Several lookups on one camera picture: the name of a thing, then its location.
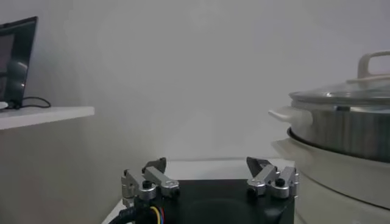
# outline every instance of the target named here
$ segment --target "screw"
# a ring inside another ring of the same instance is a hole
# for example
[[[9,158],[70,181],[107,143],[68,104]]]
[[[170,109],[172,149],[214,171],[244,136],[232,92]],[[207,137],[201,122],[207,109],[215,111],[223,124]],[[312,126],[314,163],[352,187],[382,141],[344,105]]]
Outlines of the screw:
[[[281,178],[278,178],[278,179],[275,180],[275,185],[277,187],[283,187],[285,185],[285,183],[286,182],[283,179],[281,179]]]
[[[150,189],[150,188],[152,188],[152,186],[153,186],[153,183],[150,182],[149,180],[145,180],[142,182],[143,189]]]

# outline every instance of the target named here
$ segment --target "laptop screen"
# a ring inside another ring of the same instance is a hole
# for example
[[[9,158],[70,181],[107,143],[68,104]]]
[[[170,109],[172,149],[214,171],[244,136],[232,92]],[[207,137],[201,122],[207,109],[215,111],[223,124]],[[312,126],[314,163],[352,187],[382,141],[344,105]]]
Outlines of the laptop screen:
[[[0,25],[0,102],[21,104],[37,17]]]

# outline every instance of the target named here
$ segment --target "white shelf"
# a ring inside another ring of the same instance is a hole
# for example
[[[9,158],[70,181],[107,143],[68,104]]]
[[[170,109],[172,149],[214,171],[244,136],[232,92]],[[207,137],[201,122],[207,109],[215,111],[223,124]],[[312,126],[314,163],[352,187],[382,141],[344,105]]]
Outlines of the white shelf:
[[[93,107],[23,108],[0,112],[0,130],[94,115]]]

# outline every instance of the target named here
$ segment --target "glass lid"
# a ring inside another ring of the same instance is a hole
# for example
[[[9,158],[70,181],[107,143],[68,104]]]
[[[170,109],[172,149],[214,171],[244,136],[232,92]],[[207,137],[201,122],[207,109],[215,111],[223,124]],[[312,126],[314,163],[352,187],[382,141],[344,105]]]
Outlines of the glass lid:
[[[388,56],[390,51],[375,52],[361,57],[358,78],[337,85],[290,93],[293,100],[334,105],[390,105],[390,74],[370,74],[372,57]]]

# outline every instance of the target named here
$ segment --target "table surface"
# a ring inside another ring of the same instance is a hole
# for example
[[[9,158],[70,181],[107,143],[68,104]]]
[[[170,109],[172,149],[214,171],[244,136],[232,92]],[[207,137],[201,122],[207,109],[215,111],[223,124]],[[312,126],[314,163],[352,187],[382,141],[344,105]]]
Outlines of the table surface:
[[[294,162],[284,159],[268,160],[279,169],[294,165]],[[175,180],[249,179],[252,177],[244,158],[207,161],[167,161],[165,174]],[[124,208],[126,207],[122,205],[122,201],[119,201],[102,224],[108,224]]]

